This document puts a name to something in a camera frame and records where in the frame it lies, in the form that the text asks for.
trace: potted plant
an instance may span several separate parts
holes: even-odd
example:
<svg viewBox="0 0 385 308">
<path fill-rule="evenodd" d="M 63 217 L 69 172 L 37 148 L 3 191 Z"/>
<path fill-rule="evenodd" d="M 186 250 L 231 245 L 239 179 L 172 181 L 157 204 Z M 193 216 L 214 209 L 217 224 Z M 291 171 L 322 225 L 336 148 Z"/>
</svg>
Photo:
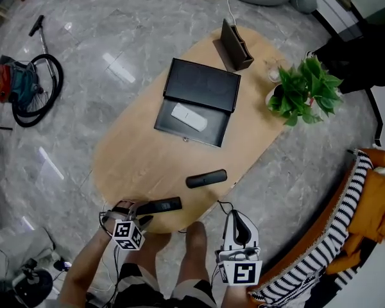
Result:
<svg viewBox="0 0 385 308">
<path fill-rule="evenodd" d="M 327 116 L 335 114 L 334 107 L 341 101 L 336 91 L 342 80 L 324 71 L 316 57 L 306 58 L 298 69 L 279 68 L 279 74 L 281 84 L 268 94 L 266 102 L 270 110 L 287 119 L 285 124 L 296 125 L 299 116 L 306 123 L 322 121 L 312 111 L 314 102 Z"/>
</svg>

